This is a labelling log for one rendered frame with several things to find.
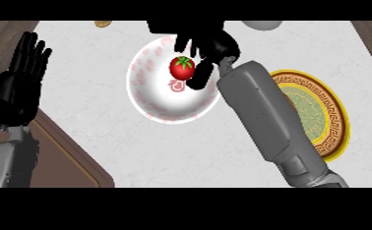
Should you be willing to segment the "brown wooden board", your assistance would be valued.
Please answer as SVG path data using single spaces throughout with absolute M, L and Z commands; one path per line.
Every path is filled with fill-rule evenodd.
M 38 110 L 30 129 L 40 141 L 38 164 L 32 173 L 31 187 L 114 188 L 109 173 L 43 110 Z

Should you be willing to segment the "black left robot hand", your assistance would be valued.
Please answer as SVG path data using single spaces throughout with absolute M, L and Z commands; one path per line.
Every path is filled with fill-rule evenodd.
M 40 107 L 43 78 L 52 49 L 34 32 L 18 42 L 9 70 L 0 73 L 0 126 L 27 126 Z

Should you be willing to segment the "grey rounded object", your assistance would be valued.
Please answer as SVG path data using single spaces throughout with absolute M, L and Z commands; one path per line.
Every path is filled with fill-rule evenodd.
M 275 30 L 282 25 L 280 21 L 244 21 L 242 22 L 251 29 L 255 30 Z

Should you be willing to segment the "brown yellow-rimmed bowl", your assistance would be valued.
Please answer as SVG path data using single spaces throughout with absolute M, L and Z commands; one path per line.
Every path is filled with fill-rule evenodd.
M 310 74 L 278 70 L 270 77 L 295 108 L 306 135 L 326 162 L 342 155 L 350 140 L 348 114 L 328 85 Z

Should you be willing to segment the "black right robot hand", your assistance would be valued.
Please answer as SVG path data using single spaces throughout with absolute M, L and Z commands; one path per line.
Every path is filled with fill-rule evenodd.
M 192 42 L 190 56 L 201 56 L 201 63 L 196 65 L 195 74 L 186 81 L 186 86 L 201 90 L 210 80 L 214 66 L 224 58 L 239 57 L 238 43 L 224 31 L 223 21 L 180 21 L 152 20 L 148 21 L 151 33 L 176 34 L 174 51 L 183 52 L 187 42 Z

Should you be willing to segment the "red tomato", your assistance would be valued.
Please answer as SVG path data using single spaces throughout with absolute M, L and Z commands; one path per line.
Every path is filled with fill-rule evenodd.
M 186 81 L 195 74 L 195 62 L 186 56 L 179 56 L 171 60 L 168 69 L 173 78 Z

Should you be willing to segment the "white pink-patterned plate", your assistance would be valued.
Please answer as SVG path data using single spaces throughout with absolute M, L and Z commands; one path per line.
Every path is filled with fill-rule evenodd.
M 218 99 L 217 80 L 213 72 L 207 86 L 193 90 L 170 74 L 170 63 L 176 57 L 189 57 L 190 45 L 182 53 L 174 51 L 176 36 L 152 41 L 133 59 L 127 72 L 127 92 L 134 108 L 152 121 L 183 124 L 201 118 L 213 109 Z

